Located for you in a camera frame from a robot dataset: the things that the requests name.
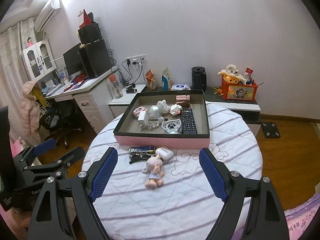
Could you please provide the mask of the white charger adapter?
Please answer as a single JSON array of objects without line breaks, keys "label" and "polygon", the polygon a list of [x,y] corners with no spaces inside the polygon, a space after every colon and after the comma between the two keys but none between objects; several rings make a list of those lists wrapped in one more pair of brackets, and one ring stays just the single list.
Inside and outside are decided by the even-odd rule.
[{"label": "white charger adapter", "polygon": [[137,120],[141,129],[148,128],[150,119],[147,111],[140,111]]}]

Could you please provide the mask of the blue rectangular lighter box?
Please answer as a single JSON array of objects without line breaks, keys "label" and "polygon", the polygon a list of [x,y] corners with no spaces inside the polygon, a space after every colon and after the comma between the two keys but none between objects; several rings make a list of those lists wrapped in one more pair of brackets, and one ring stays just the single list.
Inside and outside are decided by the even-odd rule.
[{"label": "blue rectangular lighter box", "polygon": [[128,152],[129,153],[150,153],[154,154],[155,153],[155,146],[133,146],[130,147]]}]

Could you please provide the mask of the silver white astronaut figure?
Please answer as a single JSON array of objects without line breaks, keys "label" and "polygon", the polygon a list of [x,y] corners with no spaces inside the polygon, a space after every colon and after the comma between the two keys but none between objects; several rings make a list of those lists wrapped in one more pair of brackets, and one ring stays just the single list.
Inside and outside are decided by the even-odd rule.
[{"label": "silver white astronaut figure", "polygon": [[170,106],[166,100],[160,100],[156,105],[152,105],[148,110],[150,121],[157,121],[159,123],[167,121],[168,119],[164,115],[168,114]]}]

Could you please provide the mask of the water bottle orange cap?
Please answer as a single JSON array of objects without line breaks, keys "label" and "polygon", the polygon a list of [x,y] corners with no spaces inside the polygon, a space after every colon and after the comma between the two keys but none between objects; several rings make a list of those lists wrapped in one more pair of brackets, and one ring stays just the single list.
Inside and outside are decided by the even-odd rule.
[{"label": "water bottle orange cap", "polygon": [[121,98],[123,96],[122,89],[119,85],[119,82],[114,74],[109,76],[109,80],[112,86],[112,90],[115,98]]}]

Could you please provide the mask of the air conditioner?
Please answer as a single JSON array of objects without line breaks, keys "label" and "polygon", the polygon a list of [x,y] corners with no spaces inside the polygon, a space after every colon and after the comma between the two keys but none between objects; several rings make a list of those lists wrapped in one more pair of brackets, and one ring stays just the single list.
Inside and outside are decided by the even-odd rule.
[{"label": "air conditioner", "polygon": [[61,0],[49,0],[37,16],[34,22],[34,29],[37,32],[42,31],[48,20],[52,17],[53,13],[60,9]]}]

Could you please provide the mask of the black computer tower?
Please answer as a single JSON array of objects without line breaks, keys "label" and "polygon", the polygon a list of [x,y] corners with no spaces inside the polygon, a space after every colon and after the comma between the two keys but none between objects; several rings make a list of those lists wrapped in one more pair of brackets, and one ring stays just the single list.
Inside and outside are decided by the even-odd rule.
[{"label": "black computer tower", "polygon": [[105,41],[99,40],[79,49],[85,73],[89,79],[100,77],[112,69]]}]

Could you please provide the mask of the white paw-print dish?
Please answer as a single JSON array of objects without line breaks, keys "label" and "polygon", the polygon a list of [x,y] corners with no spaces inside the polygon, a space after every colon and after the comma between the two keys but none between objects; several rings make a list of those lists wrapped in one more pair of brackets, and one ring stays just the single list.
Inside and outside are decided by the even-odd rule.
[{"label": "white paw-print dish", "polygon": [[162,129],[169,134],[181,133],[181,120],[174,119],[162,122]]}]

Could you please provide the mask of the black remote control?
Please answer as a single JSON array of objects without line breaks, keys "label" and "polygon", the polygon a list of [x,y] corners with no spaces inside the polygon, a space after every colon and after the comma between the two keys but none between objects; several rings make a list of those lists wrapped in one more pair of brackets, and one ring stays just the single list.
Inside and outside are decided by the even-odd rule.
[{"label": "black remote control", "polygon": [[193,110],[190,107],[183,107],[181,110],[181,129],[183,134],[197,134]]}]

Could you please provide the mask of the white side cabinet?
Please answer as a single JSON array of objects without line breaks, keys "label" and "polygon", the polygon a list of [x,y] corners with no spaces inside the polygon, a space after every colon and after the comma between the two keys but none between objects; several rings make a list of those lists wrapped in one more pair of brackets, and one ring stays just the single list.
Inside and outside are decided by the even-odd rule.
[{"label": "white side cabinet", "polygon": [[126,111],[129,104],[134,99],[134,97],[136,96],[136,94],[142,92],[145,87],[146,85],[136,85],[136,93],[127,93],[126,89],[123,88],[123,96],[121,98],[111,100],[108,104],[114,116],[117,117],[123,114]]}]

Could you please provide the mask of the white pink brick toy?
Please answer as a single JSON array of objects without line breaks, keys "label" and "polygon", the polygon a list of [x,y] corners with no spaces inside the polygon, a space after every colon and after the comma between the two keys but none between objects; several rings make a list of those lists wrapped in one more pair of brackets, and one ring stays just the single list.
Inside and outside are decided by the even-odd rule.
[{"label": "white pink brick toy", "polygon": [[169,113],[172,115],[172,116],[177,116],[181,113],[181,110],[182,110],[182,106],[181,105],[178,105],[178,104],[174,104],[170,107],[170,110],[169,110]]}]

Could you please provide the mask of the pink tray box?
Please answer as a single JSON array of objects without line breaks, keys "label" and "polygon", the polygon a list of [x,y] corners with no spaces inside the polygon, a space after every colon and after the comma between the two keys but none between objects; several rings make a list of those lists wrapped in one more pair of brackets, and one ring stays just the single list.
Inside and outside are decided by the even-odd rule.
[{"label": "pink tray box", "polygon": [[210,143],[202,90],[138,93],[114,129],[117,142],[127,146],[201,149]]}]

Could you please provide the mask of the black office chair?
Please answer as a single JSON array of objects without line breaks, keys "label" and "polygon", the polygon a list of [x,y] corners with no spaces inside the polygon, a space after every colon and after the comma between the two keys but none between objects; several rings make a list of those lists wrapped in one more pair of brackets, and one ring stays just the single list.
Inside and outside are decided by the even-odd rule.
[{"label": "black office chair", "polygon": [[75,103],[46,100],[46,106],[40,105],[39,128],[49,132],[45,140],[54,139],[69,149],[72,134],[82,131]]}]

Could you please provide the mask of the orange toy box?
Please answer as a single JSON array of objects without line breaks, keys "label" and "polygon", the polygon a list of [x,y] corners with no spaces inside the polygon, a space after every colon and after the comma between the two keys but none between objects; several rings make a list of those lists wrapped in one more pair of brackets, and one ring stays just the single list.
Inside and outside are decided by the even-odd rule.
[{"label": "orange toy box", "polygon": [[240,100],[240,101],[255,101],[255,95],[258,85],[253,82],[253,85],[226,83],[221,78],[222,98],[225,100]]}]

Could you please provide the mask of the black kettle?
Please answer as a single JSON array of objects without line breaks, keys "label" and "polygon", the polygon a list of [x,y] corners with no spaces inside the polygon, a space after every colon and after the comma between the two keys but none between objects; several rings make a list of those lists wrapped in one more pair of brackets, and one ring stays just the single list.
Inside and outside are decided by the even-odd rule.
[{"label": "black kettle", "polygon": [[204,67],[193,67],[191,69],[191,87],[193,90],[206,91],[207,75]]}]

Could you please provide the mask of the pink jacket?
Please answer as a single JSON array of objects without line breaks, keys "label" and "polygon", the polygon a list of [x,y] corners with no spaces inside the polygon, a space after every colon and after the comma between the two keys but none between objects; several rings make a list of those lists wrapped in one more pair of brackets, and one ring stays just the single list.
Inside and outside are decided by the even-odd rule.
[{"label": "pink jacket", "polygon": [[39,88],[39,84],[36,81],[28,81],[22,86],[21,122],[24,134],[28,137],[33,137],[37,143],[40,143],[40,107],[36,102],[36,96],[31,93],[33,88]]}]

